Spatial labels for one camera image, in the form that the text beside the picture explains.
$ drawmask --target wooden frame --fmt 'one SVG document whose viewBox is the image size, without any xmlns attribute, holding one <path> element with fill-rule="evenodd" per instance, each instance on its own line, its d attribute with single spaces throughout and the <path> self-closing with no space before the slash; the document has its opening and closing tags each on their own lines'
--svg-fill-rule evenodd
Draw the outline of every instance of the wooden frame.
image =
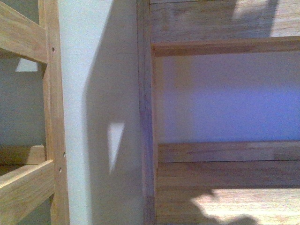
<svg viewBox="0 0 300 225">
<path fill-rule="evenodd" d="M 38 0 L 36 24 L 0 1 L 0 58 L 42 63 L 46 148 L 2 147 L 0 224 L 14 225 L 51 198 L 51 224 L 68 225 L 68 184 L 57 0 Z"/>
</svg>

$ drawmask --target wooden shelving unit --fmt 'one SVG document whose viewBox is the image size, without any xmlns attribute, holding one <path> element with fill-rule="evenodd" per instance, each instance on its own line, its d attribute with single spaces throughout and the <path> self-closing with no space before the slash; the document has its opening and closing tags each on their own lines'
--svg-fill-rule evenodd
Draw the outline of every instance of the wooden shelving unit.
<svg viewBox="0 0 300 225">
<path fill-rule="evenodd" d="M 155 57 L 300 51 L 299 19 L 299 0 L 138 2 L 145 225 L 300 222 L 299 141 L 159 144 L 155 121 Z"/>
<path fill-rule="evenodd" d="M 0 224 L 15 225 L 46 199 L 51 223 L 68 225 L 68 185 L 56 0 L 39 0 L 39 25 L 0 1 L 0 59 L 42 65 L 46 147 L 0 147 Z"/>
</svg>

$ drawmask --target wooden side panel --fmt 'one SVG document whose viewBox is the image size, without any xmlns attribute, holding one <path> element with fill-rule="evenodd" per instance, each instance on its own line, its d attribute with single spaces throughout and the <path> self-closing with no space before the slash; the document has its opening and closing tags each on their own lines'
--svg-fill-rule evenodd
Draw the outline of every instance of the wooden side panel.
<svg viewBox="0 0 300 225">
<path fill-rule="evenodd" d="M 60 61 L 60 29 L 57 0 L 39 0 L 39 13 L 41 26 L 45 26 L 46 29 L 48 52 L 48 65 L 44 68 L 43 86 L 47 158 L 54 161 L 55 178 L 55 192 L 51 199 L 51 223 L 52 225 L 69 225 L 67 162 Z"/>
<path fill-rule="evenodd" d="M 49 160 L 0 177 L 0 224 L 17 224 L 54 193 L 53 170 Z"/>
<path fill-rule="evenodd" d="M 0 147 L 0 165 L 38 165 L 44 161 L 43 145 Z"/>
<path fill-rule="evenodd" d="M 0 55 L 47 63 L 45 30 L 1 1 Z"/>
<path fill-rule="evenodd" d="M 139 102 L 142 141 L 144 224 L 155 225 L 155 144 L 153 141 L 152 64 L 149 1 L 137 1 Z"/>
<path fill-rule="evenodd" d="M 153 43 L 300 36 L 300 1 L 192 1 L 150 10 Z"/>
<path fill-rule="evenodd" d="M 159 144 L 160 163 L 300 160 L 299 141 Z"/>
<path fill-rule="evenodd" d="M 157 223 L 298 224 L 300 162 L 162 163 Z"/>
</svg>

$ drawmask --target shelf board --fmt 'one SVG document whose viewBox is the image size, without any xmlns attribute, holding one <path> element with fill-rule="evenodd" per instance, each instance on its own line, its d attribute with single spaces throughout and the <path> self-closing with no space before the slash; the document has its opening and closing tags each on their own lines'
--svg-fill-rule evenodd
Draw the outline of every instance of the shelf board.
<svg viewBox="0 0 300 225">
<path fill-rule="evenodd" d="M 151 41 L 295 37 L 300 36 L 299 15 L 297 0 L 198 0 L 151 4 Z"/>
<path fill-rule="evenodd" d="M 156 57 L 300 51 L 300 36 L 152 43 Z"/>
<path fill-rule="evenodd" d="M 4 174 L 0 177 L 0 224 L 17 224 L 54 193 L 52 160 L 22 167 L 0 166 L 0 171 Z"/>
<path fill-rule="evenodd" d="M 0 146 L 0 165 L 38 165 L 44 161 L 43 145 Z"/>
<path fill-rule="evenodd" d="M 300 161 L 160 163 L 157 223 L 298 224 Z"/>
<path fill-rule="evenodd" d="M 0 1 L 0 58 L 47 63 L 45 29 Z"/>
</svg>

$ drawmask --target light patch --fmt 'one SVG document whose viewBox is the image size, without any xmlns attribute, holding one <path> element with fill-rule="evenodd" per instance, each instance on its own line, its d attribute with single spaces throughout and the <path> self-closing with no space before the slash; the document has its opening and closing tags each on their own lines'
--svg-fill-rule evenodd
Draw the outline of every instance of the light patch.
<svg viewBox="0 0 300 225">
<path fill-rule="evenodd" d="M 239 0 L 236 2 L 232 18 L 238 20 L 244 18 L 246 15 L 253 16 L 256 13 L 261 13 L 266 9 L 268 1 L 269 0 L 255 0 L 249 4 L 248 1 Z"/>
<path fill-rule="evenodd" d="M 108 156 L 109 156 L 109 174 L 116 166 L 120 143 L 124 132 L 125 123 L 111 123 L 107 131 Z"/>
<path fill-rule="evenodd" d="M 37 72 L 38 64 L 33 61 L 20 58 L 19 64 L 15 69 L 16 72 Z"/>
<path fill-rule="evenodd" d="M 296 224 L 300 189 L 214 189 L 190 200 L 220 224 Z"/>
</svg>

